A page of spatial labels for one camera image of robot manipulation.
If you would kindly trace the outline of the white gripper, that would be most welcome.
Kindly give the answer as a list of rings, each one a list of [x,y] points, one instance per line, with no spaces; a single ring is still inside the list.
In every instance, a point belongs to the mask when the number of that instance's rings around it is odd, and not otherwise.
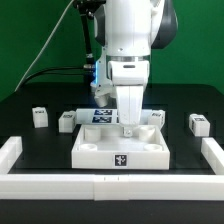
[[[144,57],[111,57],[107,69],[115,89],[119,123],[122,126],[137,126],[149,78],[149,61]],[[130,127],[122,130],[125,137],[132,136]]]

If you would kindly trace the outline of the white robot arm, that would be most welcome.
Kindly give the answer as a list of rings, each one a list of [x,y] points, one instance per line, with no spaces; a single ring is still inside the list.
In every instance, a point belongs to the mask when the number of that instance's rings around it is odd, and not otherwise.
[[[139,125],[153,49],[165,48],[176,36],[173,0],[105,0],[94,13],[95,38],[102,46],[94,81],[98,106],[117,104],[123,135]]]

